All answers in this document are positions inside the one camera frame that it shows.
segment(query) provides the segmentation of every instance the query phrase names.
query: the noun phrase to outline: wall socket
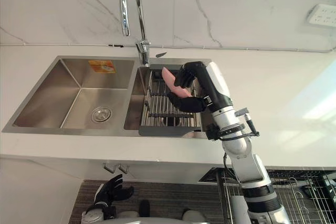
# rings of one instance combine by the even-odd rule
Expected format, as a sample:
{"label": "wall socket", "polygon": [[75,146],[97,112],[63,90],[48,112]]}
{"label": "wall socket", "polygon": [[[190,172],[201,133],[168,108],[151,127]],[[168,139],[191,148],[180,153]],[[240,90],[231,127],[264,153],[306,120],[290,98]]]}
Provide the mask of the wall socket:
{"label": "wall socket", "polygon": [[314,25],[336,27],[336,6],[316,5],[310,11],[307,21]]}

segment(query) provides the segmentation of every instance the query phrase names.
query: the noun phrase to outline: metal dish rack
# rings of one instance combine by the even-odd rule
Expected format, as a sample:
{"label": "metal dish rack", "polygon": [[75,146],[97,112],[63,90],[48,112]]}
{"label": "metal dish rack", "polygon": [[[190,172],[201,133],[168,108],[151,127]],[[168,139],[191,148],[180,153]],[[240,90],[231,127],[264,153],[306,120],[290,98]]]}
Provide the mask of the metal dish rack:
{"label": "metal dish rack", "polygon": [[[194,84],[188,90],[192,96],[196,95]],[[142,110],[141,126],[201,128],[199,114],[186,113],[175,108],[167,97],[169,92],[161,76],[151,70]]]}
{"label": "metal dish rack", "polygon": [[[270,173],[278,199],[285,207],[291,223],[336,223],[336,193],[335,187],[332,186],[335,185],[334,180],[323,171],[297,171],[297,173],[286,170]],[[219,189],[219,194],[224,223],[234,224],[229,199],[231,196],[241,196],[243,193],[233,179],[227,178],[226,173],[222,174],[224,186],[223,191]]]}

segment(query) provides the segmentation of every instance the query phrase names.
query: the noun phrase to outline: faucet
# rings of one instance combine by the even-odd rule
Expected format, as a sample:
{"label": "faucet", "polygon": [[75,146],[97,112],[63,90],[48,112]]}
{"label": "faucet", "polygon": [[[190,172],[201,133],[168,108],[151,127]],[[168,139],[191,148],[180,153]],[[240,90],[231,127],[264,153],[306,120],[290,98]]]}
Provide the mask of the faucet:
{"label": "faucet", "polygon": [[[139,52],[139,58],[143,65],[149,65],[149,45],[150,42],[147,40],[145,32],[145,22],[143,18],[143,10],[141,0],[135,0],[136,6],[138,7],[139,22],[141,29],[142,40],[135,43],[137,50]],[[124,36],[130,36],[130,28],[128,24],[128,10],[127,10],[127,0],[120,0],[120,21],[122,33]]]}

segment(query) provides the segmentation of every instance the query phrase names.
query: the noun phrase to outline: sticker on sink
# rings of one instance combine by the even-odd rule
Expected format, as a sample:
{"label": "sticker on sink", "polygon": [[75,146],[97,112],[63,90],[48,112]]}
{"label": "sticker on sink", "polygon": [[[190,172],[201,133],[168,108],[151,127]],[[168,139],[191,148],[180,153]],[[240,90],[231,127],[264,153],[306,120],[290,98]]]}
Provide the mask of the sticker on sink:
{"label": "sticker on sink", "polygon": [[89,60],[91,68],[96,73],[115,73],[116,69],[112,60]]}

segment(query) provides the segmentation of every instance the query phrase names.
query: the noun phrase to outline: marble wall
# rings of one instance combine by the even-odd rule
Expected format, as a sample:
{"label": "marble wall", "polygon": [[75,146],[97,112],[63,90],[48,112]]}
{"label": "marble wall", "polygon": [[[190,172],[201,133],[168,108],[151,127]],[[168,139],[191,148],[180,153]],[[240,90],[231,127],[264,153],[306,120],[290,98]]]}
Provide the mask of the marble wall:
{"label": "marble wall", "polygon": [[[119,0],[0,0],[2,44],[126,44],[140,38],[134,0],[132,37],[121,35]],[[148,39],[164,47],[329,50],[336,29],[307,24],[318,3],[336,0],[142,0]]]}

